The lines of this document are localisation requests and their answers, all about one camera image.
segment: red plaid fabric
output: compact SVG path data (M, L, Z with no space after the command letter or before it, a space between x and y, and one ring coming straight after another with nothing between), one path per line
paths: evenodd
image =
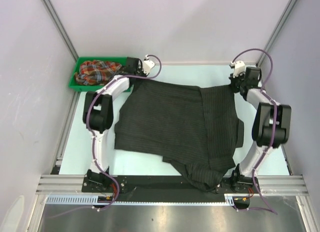
M85 61L74 76L80 85L105 85L122 67L120 63L109 61Z

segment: green tray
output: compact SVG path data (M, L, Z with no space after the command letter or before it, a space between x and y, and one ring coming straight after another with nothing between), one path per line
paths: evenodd
M85 86L85 85L79 85L76 82L75 73L79 72L80 65L85 61L93 61L93 60L101 60L101 61L110 61L115 63L120 63L122 65L126 65L127 57L79 57L75 68L72 72L72 76L69 82L69 87L71 89L76 90L77 92L88 92L88 91L96 91L103 86Z

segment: pinstriped cloth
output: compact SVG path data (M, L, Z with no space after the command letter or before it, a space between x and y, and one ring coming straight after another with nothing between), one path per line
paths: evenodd
M212 190L235 166L239 119L229 86L138 81L119 118L115 149L162 155L201 190Z
M74 76L81 85L105 85L122 67L120 63L108 61L85 61Z

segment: aluminum frame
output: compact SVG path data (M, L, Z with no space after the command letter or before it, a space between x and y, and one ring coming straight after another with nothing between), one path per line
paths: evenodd
M58 14L56 13L50 0L41 0L47 9L53 23L55 24L58 32L68 47L71 55L78 59L77 52L61 23ZM270 39L268 40L265 50L270 51L272 45L280 34L284 24L286 23L291 11L295 7L298 0L290 0L286 6L277 26L275 27ZM257 61L260 66L265 59L265 55L261 55ZM75 110L79 99L79 93L74 93L73 99L70 103L69 114L66 118L66 123L61 133L59 146L56 151L54 166L60 166L67 144L69 131L74 118ZM312 208L310 197L302 176L258 176L260 187L264 196L290 196L295 195L299 203L300 212L303 218L304 225L307 231L319 231L319 222L314 217L314 210ZM40 179L37 191L36 200L34 202L34 209L30 215L27 231L38 231L40 226L41 217L44 211L46 200L49 194L69 194L71 196L81 196L83 176L78 175L43 175Z

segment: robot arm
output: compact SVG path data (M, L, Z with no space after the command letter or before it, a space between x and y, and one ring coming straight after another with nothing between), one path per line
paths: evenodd
M142 62L142 67L139 67L139 62L139 59L127 58L126 67L121 71L120 75L114 76L113 79L101 89L95 92L87 92L85 96L83 110L84 123L86 123L89 107L93 99L99 94L99 98L94 105L95 107L99 107L99 109L92 109L89 116L89 125L95 133L95 137L91 138L91 142L94 143L96 161L99 167L107 173L110 168L110 159L104 156L110 154L105 153L105 149L107 146L108 132L114 120L113 101L131 86L133 79L135 79L133 77L146 77L155 66L155 63L147 56ZM101 180L100 176L96 176L100 174L100 171L95 164L96 161L92 160L90 164L90 169L87 173L89 180Z
M231 63L234 73L230 75L231 88L235 93L240 92L242 97L257 110L252 127L252 146L244 160L236 167L233 173L234 182L252 182L252 172L257 176L258 170L268 157L281 144L287 142L290 131L291 107L274 101L265 90L259 87L261 76L260 68L245 67L244 62ZM277 106L277 116L274 121L274 105ZM273 144L269 149L275 125Z

